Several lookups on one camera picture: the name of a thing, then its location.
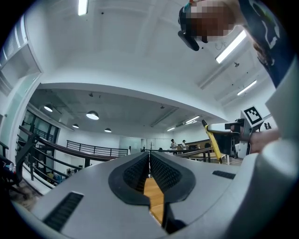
ceiling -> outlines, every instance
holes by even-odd
[[[166,131],[182,121],[197,116],[194,112],[158,102],[80,90],[38,89],[31,97],[30,103],[56,121],[67,117],[67,122],[63,123],[69,127],[74,123],[87,125],[91,123],[93,120],[86,117],[86,113],[91,110],[99,114],[97,124],[105,124],[106,127],[131,125],[152,127],[160,131]],[[46,104],[54,106],[53,112],[43,108]]]
[[[216,62],[215,58],[242,31],[241,27],[236,27],[232,33],[217,42],[199,42],[199,52],[186,47],[177,36],[180,30],[178,12],[186,2],[187,0],[89,0],[88,13],[78,16],[76,0],[45,1],[55,61],[62,68],[68,61],[76,62],[77,58],[85,61],[85,56],[103,52],[107,55],[108,52],[111,57],[107,62],[110,62],[111,67],[107,67],[107,70],[118,70],[121,64],[125,66],[126,74],[134,74],[136,68],[148,67],[151,71],[163,68],[176,75],[176,78],[172,78],[172,84],[182,91],[195,91],[199,96],[205,95],[207,104],[215,101],[221,106],[237,100],[237,93],[254,80],[257,79],[258,82],[251,91],[262,81],[269,80],[248,37],[222,64]],[[117,61],[124,54],[128,56],[127,62]],[[77,101],[80,99],[85,102],[85,96],[76,97]],[[80,117],[86,111],[85,108],[92,104],[93,102],[82,106],[74,103],[72,107],[78,108],[75,115]],[[109,114],[104,108],[100,110],[105,119],[113,120],[120,116],[118,109],[115,105],[114,112]],[[152,117],[150,113],[144,115],[145,119],[141,119],[143,116],[136,116],[130,120],[150,124],[158,117]],[[125,113],[121,116],[125,119],[129,117]]]

wooden floor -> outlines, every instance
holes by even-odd
[[[150,211],[159,223],[163,219],[164,194],[153,178],[147,178],[144,186],[144,195],[150,199]]]

ceiling light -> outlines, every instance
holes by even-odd
[[[90,111],[86,114],[86,116],[92,120],[98,120],[99,119],[99,115],[98,113],[96,113],[95,111]]]
[[[241,95],[242,93],[244,93],[246,90],[248,90],[250,87],[252,87],[254,84],[256,83],[256,80],[254,82],[252,82],[249,86],[247,86],[245,89],[241,90],[238,93],[238,96]]]
[[[79,0],[78,15],[85,15],[87,13],[88,0]]]
[[[193,121],[191,121],[191,122],[186,123],[185,125],[194,124],[194,123],[196,123],[196,122],[197,122],[196,120],[193,120]]]
[[[243,30],[229,45],[216,57],[216,61],[220,64],[246,37],[246,32]]]
[[[196,120],[197,118],[199,118],[199,116],[196,116],[195,118],[193,118],[193,119],[191,119],[191,120],[188,120],[187,122],[185,122],[185,124],[187,124],[187,123],[189,123],[189,122],[191,122],[191,121],[193,121],[193,120]]]
[[[44,108],[45,108],[47,111],[53,112],[53,106],[51,106],[50,104],[49,104],[49,105],[45,105]]]

